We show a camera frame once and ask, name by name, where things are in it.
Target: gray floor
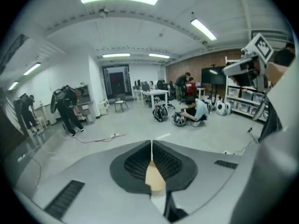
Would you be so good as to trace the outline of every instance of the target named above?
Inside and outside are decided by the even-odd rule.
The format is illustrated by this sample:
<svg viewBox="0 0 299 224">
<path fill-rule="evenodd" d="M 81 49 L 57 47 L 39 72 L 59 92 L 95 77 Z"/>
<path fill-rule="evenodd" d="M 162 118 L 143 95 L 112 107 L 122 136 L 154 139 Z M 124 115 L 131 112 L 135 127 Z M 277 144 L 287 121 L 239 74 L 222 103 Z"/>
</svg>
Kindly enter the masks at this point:
<svg viewBox="0 0 299 224">
<path fill-rule="evenodd" d="M 177 111 L 184 107 L 176 100 L 171 103 Z M 247 130 L 253 127 L 252 133 L 258 138 L 263 127 L 262 123 L 233 113 L 228 116 L 210 114 L 209 120 L 200 127 L 177 127 L 171 118 L 175 112 L 173 108 L 168 109 L 169 120 L 159 123 L 154 119 L 151 108 L 142 108 L 140 101 L 129 101 L 128 106 L 129 109 L 124 108 L 124 113 L 120 110 L 116 113 L 112 105 L 108 115 L 101 116 L 95 124 L 87 126 L 85 133 L 79 133 L 76 138 L 87 142 L 109 138 L 114 133 L 125 136 L 110 142 L 89 144 L 80 143 L 70 136 L 65 137 L 55 151 L 58 158 L 55 155 L 50 156 L 44 166 L 39 186 L 84 156 L 141 140 L 161 139 L 199 150 L 219 153 L 229 151 L 241 155 L 243 151 L 238 151 L 252 141 L 252 137 L 246 133 Z"/>
</svg>

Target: ceiling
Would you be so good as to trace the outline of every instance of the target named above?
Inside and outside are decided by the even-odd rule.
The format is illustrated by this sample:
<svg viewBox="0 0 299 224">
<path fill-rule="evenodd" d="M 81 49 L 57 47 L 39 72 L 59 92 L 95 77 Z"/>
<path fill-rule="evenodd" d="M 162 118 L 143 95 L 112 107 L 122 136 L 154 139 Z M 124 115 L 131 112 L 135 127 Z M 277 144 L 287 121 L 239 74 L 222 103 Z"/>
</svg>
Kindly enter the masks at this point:
<svg viewBox="0 0 299 224">
<path fill-rule="evenodd" d="M 109 11 L 105 18 L 99 12 L 102 8 Z M 217 40 L 210 41 L 192 26 L 194 18 Z M 46 61 L 80 46 L 89 46 L 102 65 L 168 65 L 212 51 L 242 48 L 257 30 L 267 34 L 275 46 L 292 39 L 290 27 L 270 0 L 158 0 L 154 6 L 122 0 L 87 4 L 31 0 L 14 29 L 29 39 L 7 64 L 0 76 L 2 85 L 18 80 L 36 60 Z M 109 53 L 131 56 L 102 58 Z M 149 53 L 170 59 L 149 57 Z"/>
</svg>

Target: vent grille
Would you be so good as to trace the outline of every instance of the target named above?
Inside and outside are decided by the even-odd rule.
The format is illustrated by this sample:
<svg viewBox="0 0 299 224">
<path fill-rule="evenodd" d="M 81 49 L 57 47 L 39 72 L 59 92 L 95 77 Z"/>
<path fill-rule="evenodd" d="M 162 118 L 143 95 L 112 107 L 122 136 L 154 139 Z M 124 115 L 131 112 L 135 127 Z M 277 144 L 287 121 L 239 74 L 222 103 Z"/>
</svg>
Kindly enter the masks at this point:
<svg viewBox="0 0 299 224">
<path fill-rule="evenodd" d="M 226 168 L 231 168 L 231 169 L 236 169 L 238 164 L 233 163 L 233 162 L 227 162 L 223 160 L 217 160 L 215 164 L 226 167 Z"/>
<path fill-rule="evenodd" d="M 45 211 L 54 218 L 60 220 L 69 209 L 84 185 L 85 183 L 83 182 L 75 180 L 70 181 L 45 208 Z"/>
</svg>

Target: white table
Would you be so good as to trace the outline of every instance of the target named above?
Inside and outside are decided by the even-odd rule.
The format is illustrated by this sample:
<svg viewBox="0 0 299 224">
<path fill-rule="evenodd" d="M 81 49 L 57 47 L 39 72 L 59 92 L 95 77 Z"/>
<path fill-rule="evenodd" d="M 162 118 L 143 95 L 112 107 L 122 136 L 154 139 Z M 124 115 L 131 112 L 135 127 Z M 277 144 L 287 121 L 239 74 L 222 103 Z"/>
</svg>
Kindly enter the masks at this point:
<svg viewBox="0 0 299 224">
<path fill-rule="evenodd" d="M 167 110 L 167 103 L 168 103 L 168 96 L 167 96 L 167 93 L 168 93 L 168 91 L 165 91 L 165 90 L 151 90 L 151 91 L 140 91 L 140 93 L 141 93 L 142 107 L 144 107 L 144 103 L 143 103 L 143 95 L 150 95 L 150 97 L 151 97 L 151 108 L 152 108 L 152 110 L 155 109 L 154 96 L 155 96 L 155 95 L 165 95 L 165 108 L 166 108 L 166 110 Z"/>
<path fill-rule="evenodd" d="M 199 99 L 201 99 L 200 97 L 201 97 L 201 91 L 204 91 L 204 95 L 203 95 L 203 97 L 205 97 L 205 95 L 206 95 L 206 89 L 205 88 L 197 88 L 197 90 L 199 91 L 199 95 L 198 95 L 198 98 Z"/>
</svg>

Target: door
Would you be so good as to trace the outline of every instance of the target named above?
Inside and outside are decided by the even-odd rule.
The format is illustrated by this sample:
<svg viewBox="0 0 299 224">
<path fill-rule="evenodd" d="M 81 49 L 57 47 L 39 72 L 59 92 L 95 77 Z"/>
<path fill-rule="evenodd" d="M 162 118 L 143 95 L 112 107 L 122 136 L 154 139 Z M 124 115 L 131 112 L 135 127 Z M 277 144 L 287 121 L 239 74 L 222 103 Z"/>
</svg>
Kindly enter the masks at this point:
<svg viewBox="0 0 299 224">
<path fill-rule="evenodd" d="M 110 73 L 109 77 L 110 77 L 112 94 L 113 95 L 124 94 L 125 84 L 123 80 L 123 73 L 122 72 Z"/>
</svg>

